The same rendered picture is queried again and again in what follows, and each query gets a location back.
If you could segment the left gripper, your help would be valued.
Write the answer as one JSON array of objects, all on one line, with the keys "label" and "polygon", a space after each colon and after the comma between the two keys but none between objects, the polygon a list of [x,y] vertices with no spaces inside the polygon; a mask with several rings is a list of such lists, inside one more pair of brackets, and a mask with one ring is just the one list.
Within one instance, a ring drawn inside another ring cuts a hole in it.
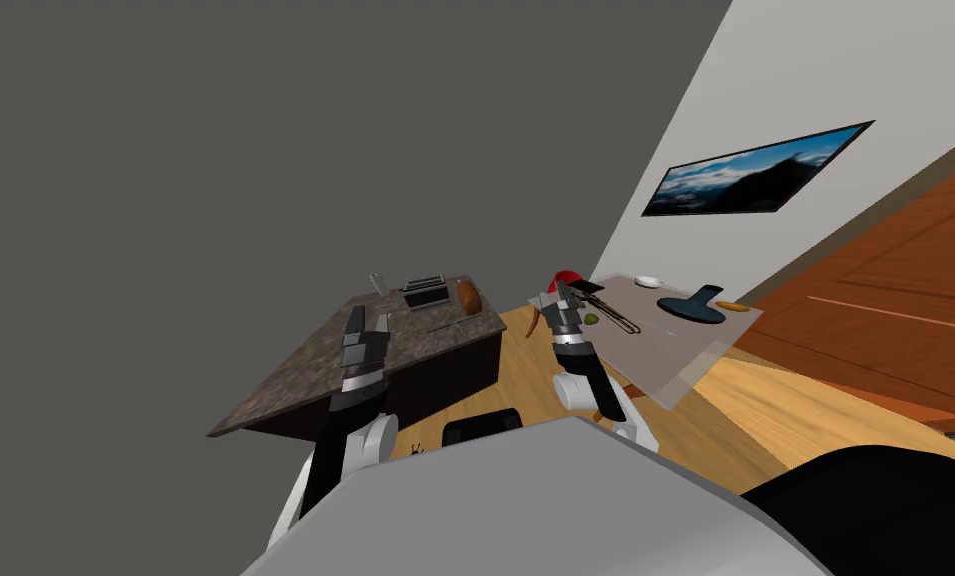
[{"label": "left gripper", "polygon": [[366,307],[352,307],[342,338],[342,378],[353,378],[380,371],[384,367],[390,340],[390,314],[380,314],[374,330],[366,330]]}]

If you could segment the pale glass table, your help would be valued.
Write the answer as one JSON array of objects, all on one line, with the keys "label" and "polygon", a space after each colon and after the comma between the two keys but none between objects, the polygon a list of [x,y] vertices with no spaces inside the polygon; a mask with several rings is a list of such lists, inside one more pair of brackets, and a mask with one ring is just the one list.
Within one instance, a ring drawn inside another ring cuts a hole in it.
[{"label": "pale glass table", "polygon": [[[724,311],[718,325],[694,323],[661,310],[662,297],[686,298],[666,286],[649,290],[622,275],[602,277],[594,283],[604,287],[595,296],[641,328],[628,334],[597,308],[580,308],[582,333],[554,338],[554,352],[563,370],[553,378],[556,392],[567,410],[595,410],[613,421],[618,433],[634,438],[646,427],[634,405],[647,397],[666,410],[673,409],[696,383],[723,357],[732,345],[759,320],[757,308],[748,312]],[[595,325],[583,324],[594,313]]]}]

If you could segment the mountain picture in black frame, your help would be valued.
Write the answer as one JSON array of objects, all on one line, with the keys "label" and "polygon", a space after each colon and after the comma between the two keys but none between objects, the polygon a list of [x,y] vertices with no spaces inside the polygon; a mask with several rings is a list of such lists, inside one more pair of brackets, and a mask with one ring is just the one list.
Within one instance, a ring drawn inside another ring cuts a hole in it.
[{"label": "mountain picture in black frame", "polygon": [[775,213],[875,122],[668,168],[643,217]]}]

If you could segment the black tongs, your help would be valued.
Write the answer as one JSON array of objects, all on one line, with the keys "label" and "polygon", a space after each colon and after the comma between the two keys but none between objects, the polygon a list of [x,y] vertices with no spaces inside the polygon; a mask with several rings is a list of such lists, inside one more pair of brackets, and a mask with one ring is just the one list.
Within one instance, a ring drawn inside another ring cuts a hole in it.
[{"label": "black tongs", "polygon": [[594,294],[579,296],[579,299],[581,300],[582,304],[590,304],[594,308],[597,308],[599,312],[602,312],[624,332],[627,332],[631,335],[641,333],[641,328],[638,325],[619,314],[616,310],[614,310],[613,307],[605,303]]}]

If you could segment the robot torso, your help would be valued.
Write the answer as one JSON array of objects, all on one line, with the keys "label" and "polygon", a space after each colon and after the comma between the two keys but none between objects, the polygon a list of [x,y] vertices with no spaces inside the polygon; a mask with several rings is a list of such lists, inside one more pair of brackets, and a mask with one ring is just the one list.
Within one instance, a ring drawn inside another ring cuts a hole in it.
[{"label": "robot torso", "polygon": [[565,417],[359,469],[243,576],[832,576],[739,495]]}]

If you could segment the dark stone-top counter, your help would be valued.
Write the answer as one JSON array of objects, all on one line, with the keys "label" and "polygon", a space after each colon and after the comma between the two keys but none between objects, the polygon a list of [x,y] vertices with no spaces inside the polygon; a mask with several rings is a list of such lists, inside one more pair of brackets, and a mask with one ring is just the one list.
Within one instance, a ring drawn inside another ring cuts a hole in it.
[{"label": "dark stone-top counter", "polygon": [[415,424],[499,380],[502,335],[506,325],[489,300],[482,316],[431,334],[442,323],[467,317],[455,285],[468,276],[447,278],[450,300],[418,311],[408,310],[400,290],[376,292],[347,300],[290,357],[259,384],[210,431],[217,438],[235,430],[314,441],[329,401],[342,383],[340,345],[352,307],[366,307],[373,325],[390,314],[390,344],[385,360],[389,380],[383,412],[398,417],[400,428]]}]

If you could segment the black and silver toaster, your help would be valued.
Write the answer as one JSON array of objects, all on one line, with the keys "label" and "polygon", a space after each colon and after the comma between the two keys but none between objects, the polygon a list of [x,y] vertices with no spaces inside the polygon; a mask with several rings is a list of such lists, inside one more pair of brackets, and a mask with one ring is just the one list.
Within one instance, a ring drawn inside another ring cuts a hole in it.
[{"label": "black and silver toaster", "polygon": [[407,281],[401,290],[409,310],[421,310],[450,300],[444,275],[415,278]]}]

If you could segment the brown wooden door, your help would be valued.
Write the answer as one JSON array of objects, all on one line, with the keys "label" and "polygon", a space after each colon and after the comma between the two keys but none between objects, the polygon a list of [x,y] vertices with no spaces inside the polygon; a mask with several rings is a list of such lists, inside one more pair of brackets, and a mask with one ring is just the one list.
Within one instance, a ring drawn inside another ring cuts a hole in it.
[{"label": "brown wooden door", "polygon": [[955,175],[759,307],[742,351],[955,434]]}]

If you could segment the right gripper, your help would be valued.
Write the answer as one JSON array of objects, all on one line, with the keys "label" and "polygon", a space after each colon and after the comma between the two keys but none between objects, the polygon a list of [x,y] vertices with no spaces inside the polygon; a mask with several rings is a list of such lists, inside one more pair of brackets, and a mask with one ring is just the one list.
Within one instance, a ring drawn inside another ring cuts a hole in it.
[{"label": "right gripper", "polygon": [[544,317],[552,334],[556,337],[563,335],[580,335],[582,320],[580,308],[587,307],[587,292],[573,289],[564,281],[556,282],[556,293],[540,293],[536,296],[536,307],[540,316]]}]

